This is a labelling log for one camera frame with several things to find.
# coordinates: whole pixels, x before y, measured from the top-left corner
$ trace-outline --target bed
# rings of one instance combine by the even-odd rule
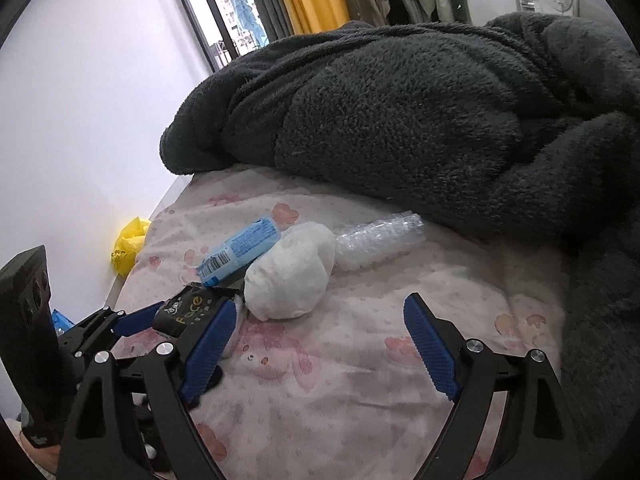
[[[171,297],[198,279],[209,247],[265,214],[285,226],[316,221],[338,230],[395,211],[267,168],[199,174],[154,219],[116,309]],[[552,246],[487,244],[428,224],[426,243],[411,253],[334,272],[312,313],[246,318],[220,363],[222,382],[201,398],[193,421],[230,480],[412,478],[452,404],[434,389],[404,327],[404,298],[419,292],[437,317],[495,351],[543,349],[559,372],[562,268]],[[161,339],[150,331],[124,338],[114,354],[143,354]],[[484,471],[503,403],[496,394],[468,478]]]

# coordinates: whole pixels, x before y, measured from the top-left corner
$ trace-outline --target blue hanging cloth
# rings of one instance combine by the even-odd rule
[[[255,19],[254,12],[249,5],[249,0],[230,0],[231,6],[236,13],[238,25],[242,30],[250,31],[255,38],[258,46],[265,46],[268,43],[267,34],[262,25]]]

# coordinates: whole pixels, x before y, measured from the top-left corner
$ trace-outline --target barcode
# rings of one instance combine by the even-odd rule
[[[207,261],[204,262],[204,273],[211,274],[223,265],[228,264],[230,261],[231,258],[228,254],[226,254],[225,251],[220,251],[219,253],[207,258]]]

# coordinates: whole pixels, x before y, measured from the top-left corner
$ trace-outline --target blue wet wipes package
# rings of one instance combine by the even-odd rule
[[[205,286],[215,286],[232,272],[254,261],[280,240],[280,230],[268,216],[262,217],[226,242],[216,246],[196,269]]]
[[[56,329],[56,335],[58,336],[65,333],[74,325],[64,314],[61,314],[55,308],[51,313],[51,320],[53,321],[53,328]]]

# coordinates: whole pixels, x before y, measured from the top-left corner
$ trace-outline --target dark gray fluffy blanket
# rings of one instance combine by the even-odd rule
[[[562,386],[590,476],[640,400],[639,118],[638,54],[587,20],[350,24],[202,82],[160,152],[174,173],[273,166],[462,234],[579,248]]]

